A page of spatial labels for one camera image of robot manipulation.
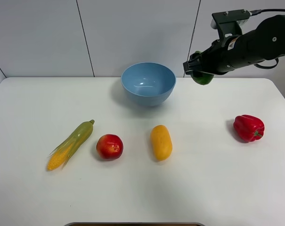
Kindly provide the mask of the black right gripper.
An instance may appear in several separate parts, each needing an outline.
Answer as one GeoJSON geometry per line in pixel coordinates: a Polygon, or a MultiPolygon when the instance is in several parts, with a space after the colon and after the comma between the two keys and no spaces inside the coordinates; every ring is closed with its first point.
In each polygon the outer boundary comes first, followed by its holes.
{"type": "Polygon", "coordinates": [[[202,78],[204,72],[224,75],[249,65],[262,62],[262,57],[255,52],[253,42],[255,30],[227,41],[225,46],[215,45],[202,52],[189,56],[183,63],[184,73],[192,78],[202,78]]]}

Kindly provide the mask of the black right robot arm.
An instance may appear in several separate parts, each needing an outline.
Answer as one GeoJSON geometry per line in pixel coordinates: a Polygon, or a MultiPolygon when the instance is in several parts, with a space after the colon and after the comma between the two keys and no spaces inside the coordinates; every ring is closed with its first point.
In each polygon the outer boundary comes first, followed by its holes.
{"type": "Polygon", "coordinates": [[[285,56],[285,15],[262,21],[255,30],[242,33],[239,21],[251,14],[242,10],[213,13],[219,39],[201,53],[194,53],[184,62],[186,75],[202,78],[204,74],[224,75],[230,71],[285,56]]]}

